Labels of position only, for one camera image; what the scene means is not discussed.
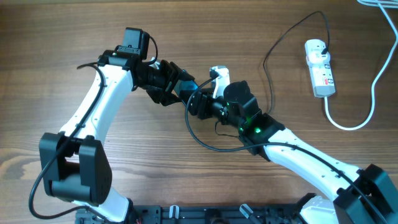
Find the Galaxy S25 smartphone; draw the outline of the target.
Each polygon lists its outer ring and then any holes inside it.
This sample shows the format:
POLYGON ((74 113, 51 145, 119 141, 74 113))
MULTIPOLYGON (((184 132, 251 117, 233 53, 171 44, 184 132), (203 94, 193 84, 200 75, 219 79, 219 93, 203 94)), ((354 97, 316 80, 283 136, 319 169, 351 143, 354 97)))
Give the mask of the Galaxy S25 smartphone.
POLYGON ((183 81, 179 80, 174 86, 174 92, 178 97, 182 97, 186 91, 194 91, 198 87, 197 83, 194 80, 183 81))

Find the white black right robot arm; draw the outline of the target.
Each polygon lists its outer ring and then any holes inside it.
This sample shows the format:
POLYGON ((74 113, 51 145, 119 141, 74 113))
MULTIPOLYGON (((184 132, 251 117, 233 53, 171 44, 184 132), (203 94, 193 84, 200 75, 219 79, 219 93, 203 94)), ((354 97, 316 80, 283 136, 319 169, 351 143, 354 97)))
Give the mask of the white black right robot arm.
POLYGON ((240 150, 295 172, 324 196, 308 194, 298 204, 303 223, 397 223, 397 189, 388 174, 371 164, 366 169, 341 162, 299 139, 258 107, 245 81, 196 86, 181 91, 185 113, 214 116, 237 128, 240 150))

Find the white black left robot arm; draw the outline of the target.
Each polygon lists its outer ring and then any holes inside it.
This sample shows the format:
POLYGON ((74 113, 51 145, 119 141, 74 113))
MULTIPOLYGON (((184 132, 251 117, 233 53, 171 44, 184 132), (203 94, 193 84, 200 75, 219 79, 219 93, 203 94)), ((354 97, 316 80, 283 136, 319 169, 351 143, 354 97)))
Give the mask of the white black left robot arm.
POLYGON ((146 53, 131 47, 106 50, 97 62, 95 80, 72 118, 57 134, 44 133, 39 142, 45 193, 75 203, 105 223, 139 223, 131 199, 112 187, 113 174, 104 140, 125 97, 145 89, 155 103, 185 102, 197 84, 174 63, 146 60, 146 53))

